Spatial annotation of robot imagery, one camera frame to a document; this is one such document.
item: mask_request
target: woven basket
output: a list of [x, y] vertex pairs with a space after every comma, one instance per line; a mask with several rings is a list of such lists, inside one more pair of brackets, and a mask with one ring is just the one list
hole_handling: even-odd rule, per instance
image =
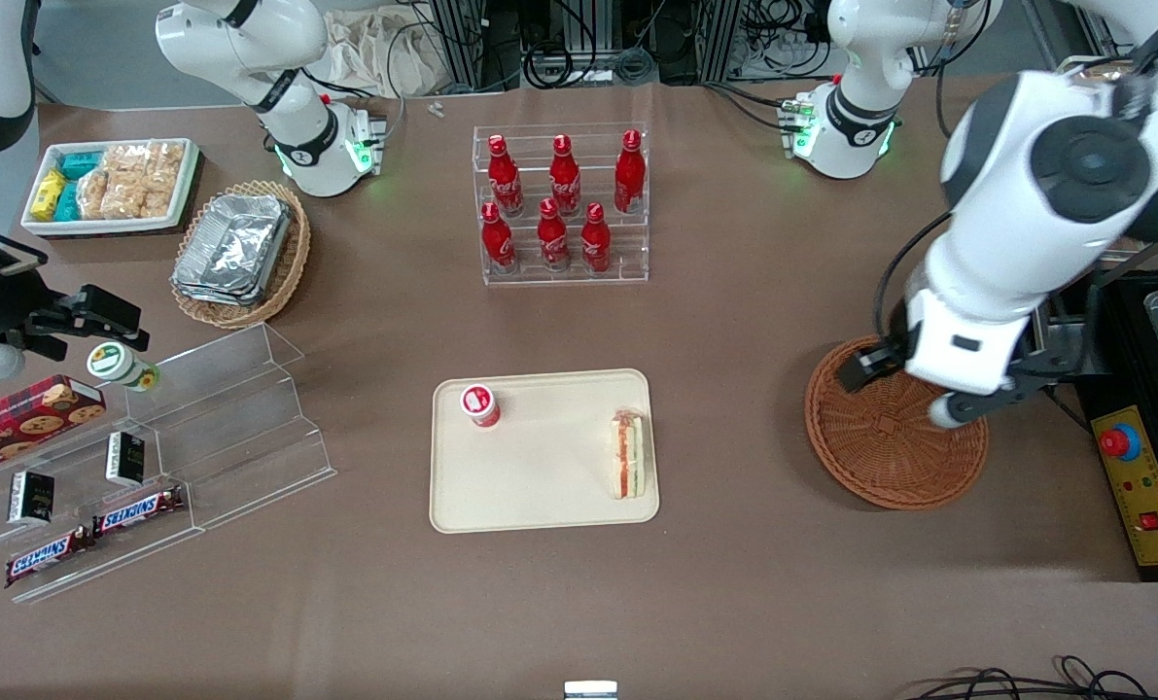
[[944, 394], [907, 372], [881, 378], [856, 394], [837, 369], [874, 335], [844, 342], [815, 367], [804, 399], [815, 455], [842, 486], [871, 504], [928, 510], [948, 504], [975, 483], [989, 450], [984, 418], [943, 430], [929, 406]]
[[197, 211], [196, 216], [193, 216], [191, 224], [185, 229], [185, 239], [182, 239], [182, 245], [177, 251], [178, 261], [191, 242], [197, 223], [206, 213], [206, 209], [210, 207], [211, 203], [215, 202], [217, 197], [222, 195], [271, 195], [281, 202], [288, 203], [290, 209], [293, 210], [291, 212], [293, 216], [290, 217], [288, 229], [285, 232], [285, 243], [281, 245], [280, 256], [276, 258], [276, 269], [272, 269], [271, 279], [267, 283], [267, 296], [258, 305], [215, 305], [215, 302], [211, 301], [191, 299], [183, 296], [177, 289], [173, 289], [173, 296], [177, 299], [177, 305], [182, 307], [182, 311], [185, 311], [186, 316], [199, 320], [203, 323], [214, 325], [217, 328], [233, 330], [264, 322], [264, 320], [271, 319], [277, 313], [280, 313], [280, 309], [284, 309], [290, 297], [294, 296], [299, 280], [302, 279], [302, 268], [306, 267], [306, 256], [312, 251], [312, 226], [306, 220], [306, 212], [302, 211], [302, 203], [298, 200], [298, 196], [293, 191], [286, 190], [284, 185], [276, 184], [276, 182], [262, 181], [234, 184], [208, 199]]

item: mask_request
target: table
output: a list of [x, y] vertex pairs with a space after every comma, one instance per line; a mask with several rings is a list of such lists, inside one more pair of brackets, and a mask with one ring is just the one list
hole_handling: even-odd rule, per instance
[[[987, 85], [947, 86], [952, 123]], [[698, 88], [519, 89], [445, 99], [442, 119], [410, 103], [382, 177], [305, 199], [315, 247], [273, 322], [307, 353], [301, 401], [340, 474], [37, 606], [0, 590], [0, 697], [543, 699], [584, 678], [628, 699], [895, 697], [961, 666], [1053, 679], [1062, 652], [1158, 694], [1158, 585], [1130, 583], [1093, 442], [1045, 398], [991, 416], [985, 473], [936, 512], [873, 509], [811, 453], [811, 369], [868, 333], [877, 277], [943, 209], [932, 99], [917, 81], [893, 151], [853, 182], [784, 160]], [[626, 119], [653, 131], [651, 282], [485, 289], [474, 125]], [[44, 145], [193, 138], [200, 200], [281, 178], [245, 108], [44, 105], [42, 123]], [[177, 242], [49, 245], [45, 276], [141, 305], [162, 359], [220, 335], [171, 299]], [[80, 377], [93, 345], [22, 381]], [[652, 387], [653, 522], [428, 526], [437, 384], [623, 366]]]

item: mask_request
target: yellow control panel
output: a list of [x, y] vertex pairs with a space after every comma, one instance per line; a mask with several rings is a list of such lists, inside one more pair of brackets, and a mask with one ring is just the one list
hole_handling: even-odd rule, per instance
[[1091, 425], [1136, 562], [1158, 566], [1158, 467], [1139, 411], [1127, 407]]

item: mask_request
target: foil container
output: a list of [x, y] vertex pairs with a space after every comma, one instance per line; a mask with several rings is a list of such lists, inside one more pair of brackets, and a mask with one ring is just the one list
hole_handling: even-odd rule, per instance
[[251, 306], [263, 301], [288, 229], [276, 196], [218, 196], [197, 223], [171, 283], [191, 299]]

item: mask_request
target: red cookie box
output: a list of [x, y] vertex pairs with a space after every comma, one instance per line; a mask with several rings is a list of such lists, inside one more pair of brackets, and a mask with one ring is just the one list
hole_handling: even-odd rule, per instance
[[0, 399], [0, 461], [103, 415], [103, 394], [72, 377], [45, 378]]

